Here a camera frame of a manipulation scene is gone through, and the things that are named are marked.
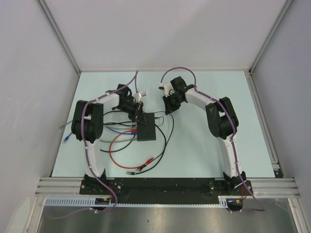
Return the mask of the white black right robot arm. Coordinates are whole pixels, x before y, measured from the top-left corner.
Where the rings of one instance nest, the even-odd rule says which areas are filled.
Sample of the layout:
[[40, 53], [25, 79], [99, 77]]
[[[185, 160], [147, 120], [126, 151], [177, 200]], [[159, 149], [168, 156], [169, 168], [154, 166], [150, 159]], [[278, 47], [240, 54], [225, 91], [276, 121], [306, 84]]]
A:
[[228, 97], [216, 99], [197, 89], [193, 84], [186, 85], [182, 77], [161, 83], [165, 114], [178, 110], [181, 103], [191, 103], [206, 112], [208, 128], [218, 139], [224, 160], [224, 189], [230, 195], [237, 194], [246, 182], [246, 174], [239, 162], [236, 134], [239, 121], [231, 100]]

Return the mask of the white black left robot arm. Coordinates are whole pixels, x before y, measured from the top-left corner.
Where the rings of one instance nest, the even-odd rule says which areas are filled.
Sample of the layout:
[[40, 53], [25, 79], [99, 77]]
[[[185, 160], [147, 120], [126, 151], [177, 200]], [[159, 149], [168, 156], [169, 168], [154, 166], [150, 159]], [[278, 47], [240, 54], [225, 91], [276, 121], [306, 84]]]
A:
[[90, 188], [97, 194], [107, 190], [107, 181], [100, 178], [105, 172], [99, 149], [99, 139], [104, 131], [104, 114], [117, 109], [127, 113], [131, 121], [145, 125], [147, 122], [141, 100], [144, 96], [145, 92], [132, 94], [128, 86], [119, 84], [116, 90], [108, 90], [94, 100], [79, 100], [75, 105], [71, 132], [84, 144], [86, 175], [94, 178]]

